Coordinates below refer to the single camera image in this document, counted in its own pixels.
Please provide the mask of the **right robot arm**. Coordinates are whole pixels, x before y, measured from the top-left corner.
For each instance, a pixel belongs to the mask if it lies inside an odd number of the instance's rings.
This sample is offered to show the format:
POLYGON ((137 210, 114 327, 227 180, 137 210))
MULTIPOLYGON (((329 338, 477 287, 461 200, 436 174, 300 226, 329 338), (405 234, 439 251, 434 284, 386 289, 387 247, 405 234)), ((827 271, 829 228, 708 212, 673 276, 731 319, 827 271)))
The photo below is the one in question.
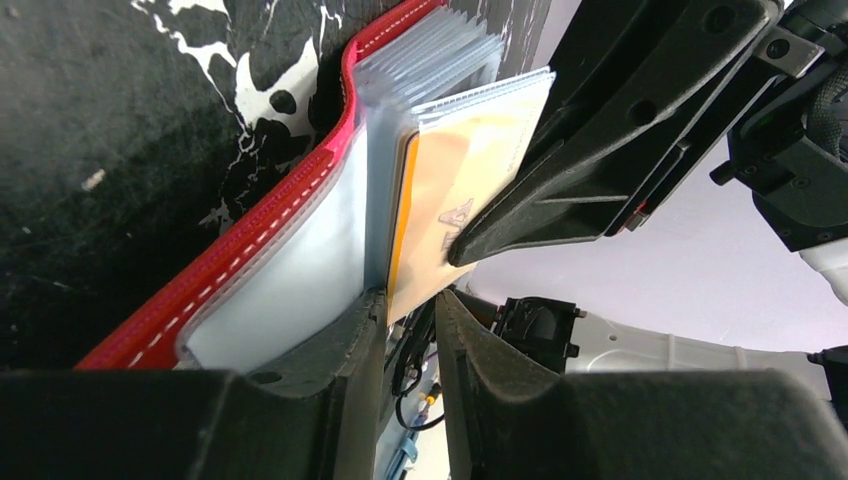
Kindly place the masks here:
POLYGON ((585 1, 517 178, 451 250, 569 373, 788 372, 847 409, 847 5, 585 1))

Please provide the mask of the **red leather card holder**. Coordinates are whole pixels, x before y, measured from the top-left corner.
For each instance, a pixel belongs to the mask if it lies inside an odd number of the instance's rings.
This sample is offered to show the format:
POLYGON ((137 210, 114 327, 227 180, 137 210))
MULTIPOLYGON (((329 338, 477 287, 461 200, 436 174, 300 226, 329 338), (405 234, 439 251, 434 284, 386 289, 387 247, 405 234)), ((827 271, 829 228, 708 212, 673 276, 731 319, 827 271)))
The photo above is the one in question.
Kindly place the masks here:
POLYGON ((405 1, 356 34, 340 64, 342 113, 325 139, 79 368, 248 372, 332 323, 363 289, 369 134, 356 120, 354 70, 384 47, 429 56, 473 41, 493 77, 500 39, 443 1, 405 1))

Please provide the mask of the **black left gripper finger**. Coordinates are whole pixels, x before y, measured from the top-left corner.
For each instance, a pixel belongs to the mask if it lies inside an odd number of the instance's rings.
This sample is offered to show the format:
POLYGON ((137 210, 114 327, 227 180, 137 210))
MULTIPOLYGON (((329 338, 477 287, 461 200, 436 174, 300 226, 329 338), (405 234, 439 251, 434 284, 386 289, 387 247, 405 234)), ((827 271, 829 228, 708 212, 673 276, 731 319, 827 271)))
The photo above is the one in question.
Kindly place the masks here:
POLYGON ((582 2, 517 177, 460 234, 449 262, 617 234, 764 91, 751 57, 781 14, 778 1, 582 2))

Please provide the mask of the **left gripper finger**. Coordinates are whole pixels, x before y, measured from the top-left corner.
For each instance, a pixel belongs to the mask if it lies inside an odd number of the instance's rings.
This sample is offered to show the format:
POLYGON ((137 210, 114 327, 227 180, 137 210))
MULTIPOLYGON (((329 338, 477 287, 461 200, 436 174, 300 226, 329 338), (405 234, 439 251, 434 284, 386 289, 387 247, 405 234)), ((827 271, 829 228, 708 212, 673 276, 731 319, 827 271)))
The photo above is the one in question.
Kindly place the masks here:
POLYGON ((247 375, 30 371, 1 378, 5 479, 368 479, 386 300, 247 375))
POLYGON ((843 479, 833 409, 770 371, 553 372, 435 299, 456 479, 843 479))

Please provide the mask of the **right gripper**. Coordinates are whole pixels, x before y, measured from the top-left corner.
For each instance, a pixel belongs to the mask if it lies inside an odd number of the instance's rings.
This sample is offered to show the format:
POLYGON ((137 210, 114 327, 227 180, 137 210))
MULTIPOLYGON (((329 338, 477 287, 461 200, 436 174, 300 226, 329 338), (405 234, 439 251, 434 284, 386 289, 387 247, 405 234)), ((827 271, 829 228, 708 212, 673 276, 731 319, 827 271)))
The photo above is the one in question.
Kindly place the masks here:
POLYGON ((754 51, 765 93, 728 134, 710 174, 752 193, 791 252, 847 236, 847 4, 795 1, 754 51))

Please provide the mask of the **orange credit card from holder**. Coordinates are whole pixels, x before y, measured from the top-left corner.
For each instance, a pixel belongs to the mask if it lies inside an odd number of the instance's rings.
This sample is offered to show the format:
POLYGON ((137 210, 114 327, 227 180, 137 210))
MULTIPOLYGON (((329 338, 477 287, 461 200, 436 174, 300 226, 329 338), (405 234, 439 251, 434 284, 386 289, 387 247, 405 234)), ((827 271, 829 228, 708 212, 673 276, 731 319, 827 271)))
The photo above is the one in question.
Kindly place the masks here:
POLYGON ((548 67, 412 110, 387 303, 395 323, 468 272, 450 247, 517 175, 556 77, 548 67))

